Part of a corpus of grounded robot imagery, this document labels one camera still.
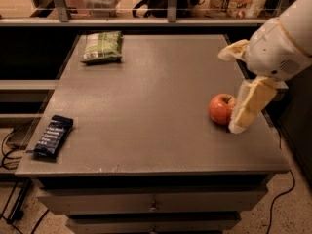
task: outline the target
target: apple stem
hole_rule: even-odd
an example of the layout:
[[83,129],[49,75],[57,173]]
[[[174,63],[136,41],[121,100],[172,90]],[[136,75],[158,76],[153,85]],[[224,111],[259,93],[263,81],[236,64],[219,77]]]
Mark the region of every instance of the apple stem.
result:
[[232,99],[232,97],[229,97],[229,99],[226,101],[226,103],[228,104],[228,101],[230,101]]

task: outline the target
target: green snack bag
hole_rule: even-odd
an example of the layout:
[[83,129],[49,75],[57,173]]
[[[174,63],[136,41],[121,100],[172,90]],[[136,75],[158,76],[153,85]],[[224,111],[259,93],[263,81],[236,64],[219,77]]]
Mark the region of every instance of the green snack bag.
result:
[[80,61],[85,64],[120,60],[122,32],[110,31],[87,36],[84,55]]

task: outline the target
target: drawer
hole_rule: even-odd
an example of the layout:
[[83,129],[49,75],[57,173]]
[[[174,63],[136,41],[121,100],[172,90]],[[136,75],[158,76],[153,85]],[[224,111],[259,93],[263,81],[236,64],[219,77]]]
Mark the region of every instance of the drawer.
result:
[[234,213],[89,215],[69,219],[76,234],[205,233],[231,229],[240,217]]
[[37,197],[60,215],[240,212],[266,194],[265,186],[240,188],[148,188],[41,190]]

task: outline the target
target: apple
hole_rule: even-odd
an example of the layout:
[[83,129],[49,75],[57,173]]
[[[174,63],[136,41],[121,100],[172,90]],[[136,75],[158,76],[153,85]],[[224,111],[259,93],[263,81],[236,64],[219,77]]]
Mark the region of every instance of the apple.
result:
[[219,125],[228,125],[236,99],[229,94],[218,94],[209,104],[209,115]]

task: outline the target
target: table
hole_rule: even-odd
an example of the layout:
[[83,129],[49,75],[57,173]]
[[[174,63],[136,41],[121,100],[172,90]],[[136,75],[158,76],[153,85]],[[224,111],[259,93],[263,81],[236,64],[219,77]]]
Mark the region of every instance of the table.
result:
[[223,35],[126,34],[120,63],[92,66],[85,39],[28,149],[55,114],[74,119],[70,136],[55,161],[25,154],[16,171],[75,233],[230,229],[289,170],[262,114],[239,135],[209,118],[210,99],[244,79],[217,58]]

